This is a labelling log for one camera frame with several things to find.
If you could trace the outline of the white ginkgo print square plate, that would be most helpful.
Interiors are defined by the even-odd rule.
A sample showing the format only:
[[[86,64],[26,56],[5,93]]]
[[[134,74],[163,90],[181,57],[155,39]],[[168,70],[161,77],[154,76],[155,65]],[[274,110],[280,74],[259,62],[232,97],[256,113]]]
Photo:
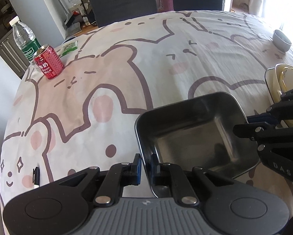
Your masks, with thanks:
[[[265,82],[269,92],[271,104],[275,103],[273,100],[273,81],[274,81],[274,73],[275,73],[274,68],[267,69],[265,72]]]

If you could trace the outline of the clear plastic water bottle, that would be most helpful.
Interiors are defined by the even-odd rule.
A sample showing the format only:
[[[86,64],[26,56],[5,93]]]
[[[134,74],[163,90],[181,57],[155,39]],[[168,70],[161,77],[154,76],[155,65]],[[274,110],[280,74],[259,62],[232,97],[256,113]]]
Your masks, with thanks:
[[[10,22],[13,38],[25,58],[32,63],[35,52],[41,47],[34,32],[20,21],[19,17],[14,17]]]

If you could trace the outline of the small black white object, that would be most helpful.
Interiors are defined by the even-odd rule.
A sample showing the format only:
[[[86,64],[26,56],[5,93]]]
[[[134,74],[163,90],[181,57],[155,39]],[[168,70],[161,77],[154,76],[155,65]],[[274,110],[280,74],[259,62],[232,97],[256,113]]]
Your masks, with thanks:
[[[36,166],[33,169],[32,183],[33,183],[34,189],[39,188],[39,186],[40,186],[40,168],[38,166]]]

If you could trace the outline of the red milk can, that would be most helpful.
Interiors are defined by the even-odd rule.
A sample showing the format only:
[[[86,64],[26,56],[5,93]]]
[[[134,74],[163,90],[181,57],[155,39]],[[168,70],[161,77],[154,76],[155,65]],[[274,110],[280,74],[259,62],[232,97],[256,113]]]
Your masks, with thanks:
[[[49,80],[59,76],[64,70],[64,64],[60,57],[49,44],[41,46],[35,52],[33,60]]]

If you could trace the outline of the large steel rectangular tray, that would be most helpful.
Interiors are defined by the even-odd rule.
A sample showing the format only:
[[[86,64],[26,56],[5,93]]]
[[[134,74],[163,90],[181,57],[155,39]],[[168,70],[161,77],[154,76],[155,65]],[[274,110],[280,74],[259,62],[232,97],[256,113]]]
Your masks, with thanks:
[[[237,100],[215,92],[147,111],[135,122],[135,134],[146,177],[156,197],[167,197],[167,186],[151,179],[151,160],[179,165],[184,171],[200,166],[235,179],[255,167],[256,143],[239,138],[234,125],[245,124]]]

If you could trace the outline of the green snack packet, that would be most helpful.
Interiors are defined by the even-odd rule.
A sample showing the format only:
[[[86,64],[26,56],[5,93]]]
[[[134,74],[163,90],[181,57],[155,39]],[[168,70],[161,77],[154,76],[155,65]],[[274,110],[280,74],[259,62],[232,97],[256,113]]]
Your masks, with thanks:
[[[65,56],[65,55],[69,54],[70,52],[73,52],[77,49],[78,49],[78,41],[67,43],[61,49],[61,56],[63,57],[63,56]]]

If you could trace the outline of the left dark grey chair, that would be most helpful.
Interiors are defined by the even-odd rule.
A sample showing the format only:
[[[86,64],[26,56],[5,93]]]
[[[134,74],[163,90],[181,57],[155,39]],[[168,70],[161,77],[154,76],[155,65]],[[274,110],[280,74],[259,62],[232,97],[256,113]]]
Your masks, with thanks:
[[[90,0],[98,27],[157,13],[156,0]]]

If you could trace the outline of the cartoon print tablecloth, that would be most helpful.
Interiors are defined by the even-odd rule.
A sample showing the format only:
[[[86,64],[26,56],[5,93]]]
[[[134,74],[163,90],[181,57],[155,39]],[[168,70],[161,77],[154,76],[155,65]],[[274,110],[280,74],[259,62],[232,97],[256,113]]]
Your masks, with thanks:
[[[77,41],[59,76],[29,67],[17,90],[0,161],[8,234],[293,234],[293,182],[261,160],[235,179],[184,171],[200,203],[180,206],[154,196],[135,134],[145,112],[215,92],[234,96],[246,117],[265,113],[273,105],[265,72],[293,66],[293,48],[278,50],[261,19],[171,11]],[[112,206],[94,205],[111,166],[137,153],[140,184]]]

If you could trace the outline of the small round steel cup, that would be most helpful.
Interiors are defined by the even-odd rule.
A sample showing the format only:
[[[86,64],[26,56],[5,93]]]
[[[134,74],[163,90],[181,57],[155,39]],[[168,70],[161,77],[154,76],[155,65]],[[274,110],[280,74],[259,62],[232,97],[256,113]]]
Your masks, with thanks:
[[[292,46],[290,39],[279,29],[274,30],[272,41],[276,48],[282,52],[287,52]]]

